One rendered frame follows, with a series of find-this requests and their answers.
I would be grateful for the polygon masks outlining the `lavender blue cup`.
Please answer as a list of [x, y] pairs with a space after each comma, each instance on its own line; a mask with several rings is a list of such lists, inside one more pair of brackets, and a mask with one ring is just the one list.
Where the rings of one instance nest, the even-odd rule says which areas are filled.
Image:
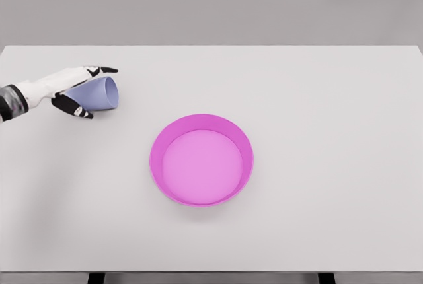
[[118, 87], [111, 77], [101, 77], [73, 87], [65, 92], [88, 111], [110, 110], [118, 107]]

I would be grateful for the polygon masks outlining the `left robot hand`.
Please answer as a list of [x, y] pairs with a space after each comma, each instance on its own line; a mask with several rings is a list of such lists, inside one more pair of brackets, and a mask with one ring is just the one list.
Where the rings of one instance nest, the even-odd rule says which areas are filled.
[[52, 105], [62, 112], [80, 118], [93, 119], [91, 112], [84, 109], [74, 99], [65, 95], [64, 92], [90, 81], [101, 73], [117, 72], [117, 69], [105, 66], [82, 66], [62, 69], [36, 81], [36, 84], [40, 87], [40, 94], [33, 107], [39, 105], [43, 99], [49, 98]]

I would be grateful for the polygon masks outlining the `pink round plate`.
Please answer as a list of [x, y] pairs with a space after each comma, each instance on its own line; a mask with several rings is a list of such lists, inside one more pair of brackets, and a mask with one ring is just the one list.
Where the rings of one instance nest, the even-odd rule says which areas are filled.
[[233, 199], [254, 168], [252, 144], [232, 121], [192, 114], [164, 127], [152, 144], [150, 172], [169, 199], [191, 207], [212, 207]]

